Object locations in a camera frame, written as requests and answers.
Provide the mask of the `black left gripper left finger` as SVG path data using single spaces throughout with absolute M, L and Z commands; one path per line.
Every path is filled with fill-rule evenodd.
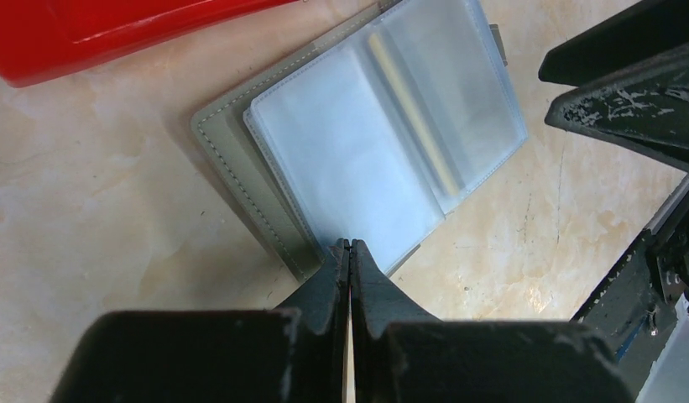
M 268 310 L 113 311 L 83 334 L 54 402 L 343 402 L 349 242 Z

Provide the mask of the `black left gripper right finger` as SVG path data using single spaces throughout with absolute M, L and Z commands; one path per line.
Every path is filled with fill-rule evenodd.
M 359 402 L 630 402 L 612 350 L 578 322 L 444 321 L 350 248 Z

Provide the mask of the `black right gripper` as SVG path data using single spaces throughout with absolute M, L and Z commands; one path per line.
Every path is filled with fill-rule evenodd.
M 647 0 L 559 44 L 538 77 L 579 87 L 545 123 L 689 173 L 689 50 L 671 50 L 688 42 L 689 0 Z

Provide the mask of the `grey card holder wallet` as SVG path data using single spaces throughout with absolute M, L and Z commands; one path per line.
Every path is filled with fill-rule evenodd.
M 396 270 L 527 138 L 477 1 L 379 1 L 207 104 L 191 131 L 298 280 L 340 238 Z

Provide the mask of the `red plastic bin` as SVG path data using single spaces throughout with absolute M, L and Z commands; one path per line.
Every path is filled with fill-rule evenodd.
M 277 1 L 0 1 L 0 77 L 26 87 L 105 63 Z

